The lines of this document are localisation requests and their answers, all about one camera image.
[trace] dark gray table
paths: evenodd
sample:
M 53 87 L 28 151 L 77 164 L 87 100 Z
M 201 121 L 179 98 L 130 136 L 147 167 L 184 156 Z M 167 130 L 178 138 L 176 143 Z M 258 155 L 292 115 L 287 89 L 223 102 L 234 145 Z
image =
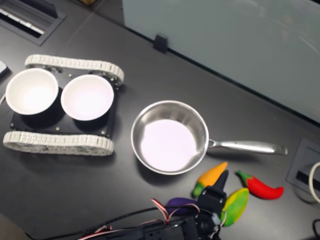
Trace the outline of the dark gray table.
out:
M 41 46 L 0 27 L 0 58 L 12 74 L 0 82 L 0 95 L 10 78 L 24 69 L 31 54 L 110 61 L 125 72 L 118 100 L 109 157 L 28 154 L 0 144 L 0 212 L 36 238 L 64 234 L 110 218 L 152 207 L 150 198 L 166 203 L 189 197 L 197 178 L 222 161 L 230 176 L 225 191 L 242 187 L 241 169 L 271 186 L 284 186 L 283 196 L 266 201 L 250 196 L 240 220 L 221 231 L 224 240 L 312 239 L 312 220 L 320 205 L 301 201 L 286 177 L 301 138 L 320 144 L 320 129 L 175 55 L 153 50 L 131 32 L 71 1 L 56 1 L 66 20 Z M 219 151 L 207 155 L 192 171 L 161 176 L 135 158 L 130 130 L 138 113 L 160 100 L 178 100 L 198 110 L 215 140 L 259 140 L 283 144 L 287 156 Z M 13 112 L 0 106 L 0 136 L 9 131 Z M 137 225 L 159 212 L 130 218 Z

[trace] toy vegetable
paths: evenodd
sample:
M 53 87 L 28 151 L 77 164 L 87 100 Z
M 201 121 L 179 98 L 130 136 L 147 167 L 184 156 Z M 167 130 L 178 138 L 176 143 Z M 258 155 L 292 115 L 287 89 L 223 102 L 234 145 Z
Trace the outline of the toy vegetable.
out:
M 231 194 L 225 202 L 223 210 L 226 212 L 224 226 L 228 227 L 234 224 L 244 212 L 249 199 L 249 190 L 244 187 Z M 221 213 L 221 221 L 225 218 L 225 213 Z
M 259 181 L 254 176 L 243 173 L 240 170 L 237 173 L 242 178 L 244 184 L 249 189 L 250 193 L 256 195 L 259 198 L 267 200 L 278 199 L 284 193 L 283 186 L 272 188 L 265 185 L 263 182 Z
M 192 194 L 195 197 L 198 197 L 203 189 L 205 189 L 207 186 L 214 185 L 220 175 L 226 170 L 227 165 L 228 163 L 225 161 L 202 174 L 201 177 L 199 177 L 199 179 L 197 180 Z
M 197 204 L 195 200 L 184 198 L 184 197 L 175 197 L 168 201 L 167 206 L 183 206 L 186 204 Z M 167 208 L 168 213 L 171 213 L 176 208 Z M 174 214 L 176 215 L 185 215 L 188 213 L 188 208 L 181 208 L 177 210 Z

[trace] white tread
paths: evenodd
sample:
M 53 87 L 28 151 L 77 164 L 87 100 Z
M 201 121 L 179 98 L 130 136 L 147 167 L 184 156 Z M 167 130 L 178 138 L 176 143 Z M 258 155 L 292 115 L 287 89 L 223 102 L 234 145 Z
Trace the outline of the white tread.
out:
M 26 68 L 34 66 L 45 66 L 56 69 L 80 69 L 99 72 L 115 79 L 116 85 L 119 87 L 124 83 L 125 73 L 117 65 L 99 60 L 75 59 L 60 56 L 50 56 L 42 54 L 33 54 L 27 57 L 24 63 Z
M 53 135 L 9 131 L 3 145 L 9 149 L 39 154 L 108 156 L 114 151 L 110 139 L 96 135 Z

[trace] green stem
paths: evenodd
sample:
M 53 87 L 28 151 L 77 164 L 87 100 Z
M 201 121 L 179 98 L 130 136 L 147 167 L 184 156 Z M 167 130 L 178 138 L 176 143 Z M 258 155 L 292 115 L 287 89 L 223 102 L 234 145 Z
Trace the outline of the green stem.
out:
M 248 182 L 247 182 L 247 180 L 248 180 L 248 179 L 252 179 L 252 176 L 249 175 L 249 174 L 246 174 L 246 173 L 244 173 L 244 172 L 242 172 L 242 171 L 240 171 L 240 170 L 239 170 L 237 173 L 238 173 L 239 176 L 242 178 L 244 184 L 248 187 Z

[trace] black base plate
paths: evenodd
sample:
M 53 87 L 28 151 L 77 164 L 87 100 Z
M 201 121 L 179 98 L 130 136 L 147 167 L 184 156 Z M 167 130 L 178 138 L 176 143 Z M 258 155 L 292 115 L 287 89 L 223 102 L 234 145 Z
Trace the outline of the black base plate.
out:
M 65 86 L 72 78 L 65 73 L 57 73 L 59 86 Z M 103 116 L 91 121 L 79 121 L 68 116 L 61 105 L 62 88 L 59 88 L 58 97 L 46 111 L 35 115 L 21 115 L 14 113 L 10 127 L 18 131 L 41 134 L 80 135 L 91 134 L 111 139 L 117 107 L 118 88 L 110 81 L 113 87 L 114 99 L 111 108 Z

